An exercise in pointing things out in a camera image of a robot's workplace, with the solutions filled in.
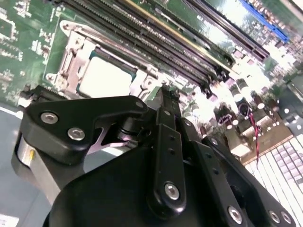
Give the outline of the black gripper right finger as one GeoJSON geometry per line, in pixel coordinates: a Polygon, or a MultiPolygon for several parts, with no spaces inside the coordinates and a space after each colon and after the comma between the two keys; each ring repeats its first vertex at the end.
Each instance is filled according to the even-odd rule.
{"type": "Polygon", "coordinates": [[[200,138],[193,123],[178,120],[185,168],[187,207],[176,227],[294,227],[290,213],[212,138],[200,138]]]}

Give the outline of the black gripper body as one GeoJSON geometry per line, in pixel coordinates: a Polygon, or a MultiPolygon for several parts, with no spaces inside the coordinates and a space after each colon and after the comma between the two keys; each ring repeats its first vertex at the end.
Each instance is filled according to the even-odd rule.
{"type": "Polygon", "coordinates": [[[148,206],[152,151],[135,149],[70,182],[57,196],[48,227],[227,227],[195,166],[184,164],[187,205],[163,220],[148,206]]]}

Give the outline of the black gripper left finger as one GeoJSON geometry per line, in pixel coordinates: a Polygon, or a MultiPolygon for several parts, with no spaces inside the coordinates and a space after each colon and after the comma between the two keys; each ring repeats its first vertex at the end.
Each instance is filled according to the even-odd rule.
{"type": "Polygon", "coordinates": [[[135,96],[40,97],[25,110],[12,160],[53,206],[73,180],[139,148],[152,152],[147,203],[163,220],[187,205],[179,96],[162,86],[150,105],[135,96]]]}

